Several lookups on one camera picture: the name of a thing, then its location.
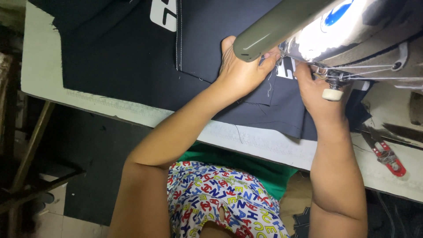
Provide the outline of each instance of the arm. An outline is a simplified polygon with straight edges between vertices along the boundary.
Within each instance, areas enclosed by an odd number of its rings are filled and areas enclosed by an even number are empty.
[[[216,81],[159,123],[130,153],[110,224],[109,238],[168,237],[168,169],[197,139],[220,110],[254,90],[280,58],[246,63],[233,53],[234,36],[222,41],[222,66]]]
[[[311,165],[313,199],[309,237],[367,237],[366,198],[345,118],[345,102],[322,99],[329,85],[311,79],[305,63],[296,66],[302,100],[317,129]]]

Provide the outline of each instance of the sewing machine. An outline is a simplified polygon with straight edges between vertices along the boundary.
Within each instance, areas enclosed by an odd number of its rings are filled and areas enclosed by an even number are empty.
[[[387,81],[423,91],[423,1],[283,0],[234,43],[250,62],[276,45],[282,56],[313,65],[339,101],[353,80]]]

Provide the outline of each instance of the hand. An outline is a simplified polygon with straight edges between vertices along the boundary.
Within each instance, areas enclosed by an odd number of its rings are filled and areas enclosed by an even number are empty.
[[[330,102],[321,97],[323,90],[329,88],[324,80],[312,80],[309,66],[300,61],[295,61],[294,76],[298,79],[299,91],[302,101],[314,120],[316,126],[332,125],[333,123],[345,123],[343,100]]]
[[[225,91],[233,102],[257,88],[280,58],[280,50],[275,47],[264,54],[266,59],[260,65],[260,58],[249,63],[244,62],[233,52],[235,38],[229,36],[222,41],[222,65],[219,77],[213,83],[219,86],[219,90]]]

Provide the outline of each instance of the printed shirt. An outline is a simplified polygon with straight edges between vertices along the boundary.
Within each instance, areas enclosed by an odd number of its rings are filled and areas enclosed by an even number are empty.
[[[238,237],[289,238],[279,202],[252,175],[197,161],[169,168],[168,203],[172,237],[199,237],[207,221]],[[219,208],[225,212],[219,218]]]

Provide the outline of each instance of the right hand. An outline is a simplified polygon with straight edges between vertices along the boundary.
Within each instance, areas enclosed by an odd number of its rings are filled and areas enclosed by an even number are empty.
[[[323,90],[329,88],[324,80],[311,78],[310,67],[300,61],[295,61],[295,73],[299,84],[302,101],[314,120],[317,127],[321,125],[332,125],[333,123],[345,123],[345,103],[330,102],[321,97]]]

